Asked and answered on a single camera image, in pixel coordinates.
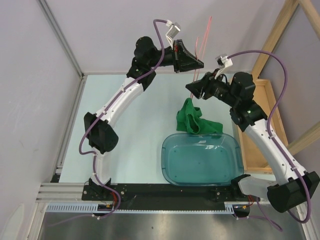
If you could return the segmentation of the pink wire hanger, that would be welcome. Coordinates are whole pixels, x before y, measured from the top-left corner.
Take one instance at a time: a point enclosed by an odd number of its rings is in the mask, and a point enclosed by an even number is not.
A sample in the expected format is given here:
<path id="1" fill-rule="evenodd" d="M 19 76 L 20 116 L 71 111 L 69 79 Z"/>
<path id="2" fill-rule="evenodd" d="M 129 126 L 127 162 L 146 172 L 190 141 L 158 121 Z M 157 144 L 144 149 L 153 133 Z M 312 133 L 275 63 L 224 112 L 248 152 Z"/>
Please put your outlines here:
<path id="1" fill-rule="evenodd" d="M 196 58 L 201 61 L 204 59 L 204 56 L 205 56 L 207 41 L 208 41 L 210 29 L 211 29 L 211 23 L 212 23 L 212 16 L 210 16 L 208 19 L 207 27 L 206 27 L 205 33 L 203 35 L 202 42 L 201 42 L 199 49 L 198 49 L 199 37 L 197 37 L 196 42 L 195 42 L 194 53 L 195 53 Z M 195 82 L 198 80 L 199 73 L 200 73 L 200 70 L 194 70 L 192 82 Z"/>

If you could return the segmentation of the green tank top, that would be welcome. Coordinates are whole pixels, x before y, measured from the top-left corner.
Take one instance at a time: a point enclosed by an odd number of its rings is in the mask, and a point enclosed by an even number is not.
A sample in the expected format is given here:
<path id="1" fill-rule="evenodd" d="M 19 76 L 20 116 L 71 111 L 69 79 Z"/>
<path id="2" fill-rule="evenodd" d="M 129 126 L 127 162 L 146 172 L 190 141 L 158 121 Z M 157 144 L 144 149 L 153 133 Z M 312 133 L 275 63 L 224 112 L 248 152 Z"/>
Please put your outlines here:
<path id="1" fill-rule="evenodd" d="M 193 135 L 223 133 L 223 124 L 204 119 L 202 116 L 201 109 L 193 105 L 190 97 L 187 98 L 176 114 L 176 130 Z"/>

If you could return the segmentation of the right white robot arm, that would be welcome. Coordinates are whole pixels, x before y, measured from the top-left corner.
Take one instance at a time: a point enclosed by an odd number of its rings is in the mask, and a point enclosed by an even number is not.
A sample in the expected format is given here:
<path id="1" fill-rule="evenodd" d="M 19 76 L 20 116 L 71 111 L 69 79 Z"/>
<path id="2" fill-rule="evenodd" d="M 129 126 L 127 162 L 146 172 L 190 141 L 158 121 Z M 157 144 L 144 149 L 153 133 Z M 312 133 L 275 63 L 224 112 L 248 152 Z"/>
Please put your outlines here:
<path id="1" fill-rule="evenodd" d="M 255 143 L 272 169 L 275 181 L 249 174 L 234 178 L 230 194 L 235 200 L 242 201 L 248 195 L 266 199 L 279 213 L 303 203 L 311 205 L 320 177 L 300 165 L 279 139 L 266 113 L 253 99 L 256 86 L 251 74 L 237 72 L 228 83 L 222 76 L 207 72 L 185 87 L 197 99 L 215 97 L 230 106 L 232 121 Z"/>

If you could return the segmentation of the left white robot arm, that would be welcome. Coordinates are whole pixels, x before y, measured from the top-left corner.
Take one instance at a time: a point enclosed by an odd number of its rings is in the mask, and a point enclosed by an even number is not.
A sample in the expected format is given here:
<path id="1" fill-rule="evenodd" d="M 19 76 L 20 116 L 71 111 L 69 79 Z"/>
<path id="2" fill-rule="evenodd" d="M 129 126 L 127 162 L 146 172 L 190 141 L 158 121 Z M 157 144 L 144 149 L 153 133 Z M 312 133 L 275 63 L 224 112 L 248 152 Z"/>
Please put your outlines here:
<path id="1" fill-rule="evenodd" d="M 204 68 L 204 63 L 190 53 L 181 39 L 170 46 L 157 49 L 148 36 L 139 38 L 135 44 L 134 57 L 126 78 L 115 95 L 95 113 L 84 116 L 85 133 L 81 139 L 88 140 L 93 155 L 93 171 L 89 178 L 94 183 L 93 194 L 105 200 L 111 193 L 109 153 L 116 147 L 119 137 L 114 128 L 126 108 L 152 83 L 158 67 L 172 66 L 175 73 Z"/>

